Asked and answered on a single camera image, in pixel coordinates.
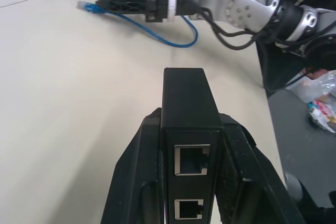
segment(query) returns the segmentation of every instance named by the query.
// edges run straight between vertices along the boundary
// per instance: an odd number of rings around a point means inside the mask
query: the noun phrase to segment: black electronic device
[[[248,131],[219,114],[203,69],[167,68],[162,109],[115,167],[102,224],[304,224]]]

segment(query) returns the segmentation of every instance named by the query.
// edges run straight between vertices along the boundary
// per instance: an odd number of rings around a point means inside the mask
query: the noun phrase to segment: white table
[[[219,111],[250,131],[283,179],[254,45],[231,51],[194,22],[197,44],[171,48],[76,2],[1,0],[12,5],[0,8],[0,223],[100,223],[118,158],[161,106],[166,67],[204,68]],[[146,25],[172,41],[193,37],[180,18]]]

